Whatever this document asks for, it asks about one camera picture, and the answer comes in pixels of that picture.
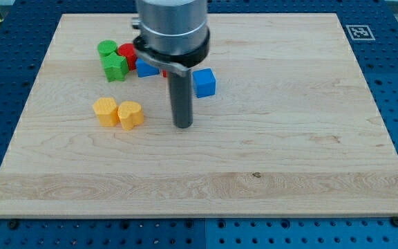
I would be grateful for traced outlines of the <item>blue block behind arm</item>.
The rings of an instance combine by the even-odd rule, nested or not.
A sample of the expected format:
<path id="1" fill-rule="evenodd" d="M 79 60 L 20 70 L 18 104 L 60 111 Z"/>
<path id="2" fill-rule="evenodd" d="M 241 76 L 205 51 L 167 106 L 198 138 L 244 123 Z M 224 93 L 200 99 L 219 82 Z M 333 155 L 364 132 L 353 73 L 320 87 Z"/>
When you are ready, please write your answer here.
<path id="1" fill-rule="evenodd" d="M 160 73 L 158 68 L 147 64 L 144 60 L 140 58 L 137 59 L 135 65 L 138 77 L 148 77 L 158 75 Z"/>

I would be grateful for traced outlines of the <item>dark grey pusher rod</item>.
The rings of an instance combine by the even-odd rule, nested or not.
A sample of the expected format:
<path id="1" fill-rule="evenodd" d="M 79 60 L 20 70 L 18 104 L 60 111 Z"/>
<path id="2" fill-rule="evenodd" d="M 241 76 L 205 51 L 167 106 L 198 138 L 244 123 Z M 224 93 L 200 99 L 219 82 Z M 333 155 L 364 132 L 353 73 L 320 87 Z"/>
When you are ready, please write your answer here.
<path id="1" fill-rule="evenodd" d="M 167 73 L 173 123 L 185 129 L 193 123 L 191 71 L 185 76 Z"/>

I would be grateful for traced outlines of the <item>black mounting ring with bracket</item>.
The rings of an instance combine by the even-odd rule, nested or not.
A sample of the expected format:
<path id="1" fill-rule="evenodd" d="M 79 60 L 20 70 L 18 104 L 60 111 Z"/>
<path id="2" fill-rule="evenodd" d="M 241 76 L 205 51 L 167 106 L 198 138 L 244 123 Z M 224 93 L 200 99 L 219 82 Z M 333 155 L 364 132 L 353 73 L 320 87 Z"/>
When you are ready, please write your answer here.
<path id="1" fill-rule="evenodd" d="M 206 27 L 205 39 L 201 45 L 199 45 L 197 49 L 182 55 L 159 53 L 150 48 L 141 35 L 133 40 L 133 45 L 135 54 L 147 64 L 170 73 L 175 73 L 181 77 L 186 77 L 190 68 L 201 63 L 208 56 L 209 42 L 210 31 L 209 28 Z"/>

